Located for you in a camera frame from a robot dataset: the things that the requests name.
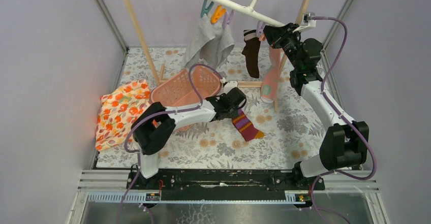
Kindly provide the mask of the purple striped sock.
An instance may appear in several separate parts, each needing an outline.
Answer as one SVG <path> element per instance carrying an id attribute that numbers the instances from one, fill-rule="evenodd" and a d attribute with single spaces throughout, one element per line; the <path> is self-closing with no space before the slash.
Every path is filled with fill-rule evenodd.
<path id="1" fill-rule="evenodd" d="M 232 123 L 246 142 L 265 136 L 262 131 L 254 127 L 242 110 L 238 110 L 238 116 L 232 119 Z"/>

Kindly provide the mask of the pink plastic laundry basket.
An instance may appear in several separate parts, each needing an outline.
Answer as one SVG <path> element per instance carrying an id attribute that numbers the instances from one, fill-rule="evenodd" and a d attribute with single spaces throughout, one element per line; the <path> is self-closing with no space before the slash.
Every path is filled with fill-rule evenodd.
<path id="1" fill-rule="evenodd" d="M 193 125 L 215 119 L 216 94 L 220 78 L 209 68 L 198 65 L 185 69 L 156 87 L 150 94 L 151 106 L 144 125 L 153 132 L 185 131 Z"/>

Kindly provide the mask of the white plastic clip hanger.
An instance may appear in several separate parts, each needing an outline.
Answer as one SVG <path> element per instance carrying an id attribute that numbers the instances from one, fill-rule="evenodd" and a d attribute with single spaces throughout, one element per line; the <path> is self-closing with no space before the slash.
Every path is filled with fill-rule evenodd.
<path id="1" fill-rule="evenodd" d="M 248 6 L 242 6 L 242 5 L 240 5 L 236 2 L 233 2 L 231 0 L 210 0 L 210 1 L 221 4 L 221 5 L 228 7 L 228 8 L 230 8 L 236 12 L 245 14 L 247 16 L 250 16 L 252 18 L 257 19 L 258 21 L 262 21 L 266 24 L 269 24 L 271 26 L 281 27 L 281 26 L 285 25 L 279 21 L 276 21 L 276 20 L 274 20 L 268 16 L 265 16 L 265 15 L 257 12 L 255 10 L 255 5 L 256 5 L 258 0 L 252 0 Z"/>

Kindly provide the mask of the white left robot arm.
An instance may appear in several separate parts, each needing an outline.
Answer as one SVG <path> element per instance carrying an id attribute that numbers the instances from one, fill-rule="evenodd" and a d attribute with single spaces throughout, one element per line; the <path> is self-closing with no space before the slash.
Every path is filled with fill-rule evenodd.
<path id="1" fill-rule="evenodd" d="M 138 182 L 146 189 L 156 186 L 159 151 L 175 130 L 195 123 L 238 117 L 246 101 L 245 94 L 234 87 L 227 93 L 186 106 L 165 107 L 160 102 L 151 104 L 131 127 L 131 137 L 139 145 Z"/>

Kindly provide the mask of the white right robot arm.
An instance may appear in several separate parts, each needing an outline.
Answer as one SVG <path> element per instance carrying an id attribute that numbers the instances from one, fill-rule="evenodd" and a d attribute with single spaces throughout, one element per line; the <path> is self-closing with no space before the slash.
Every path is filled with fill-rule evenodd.
<path id="1" fill-rule="evenodd" d="M 271 48 L 282 49 L 291 62 L 290 83 L 295 91 L 313 108 L 325 127 L 326 134 L 319 153 L 295 164 L 291 176 L 294 187 L 305 189 L 312 177 L 332 170 L 363 164 L 367 158 L 364 140 L 369 128 L 342 112 L 341 107 L 324 88 L 317 70 L 322 43 L 314 38 L 301 40 L 299 25 L 265 26 L 263 33 Z"/>

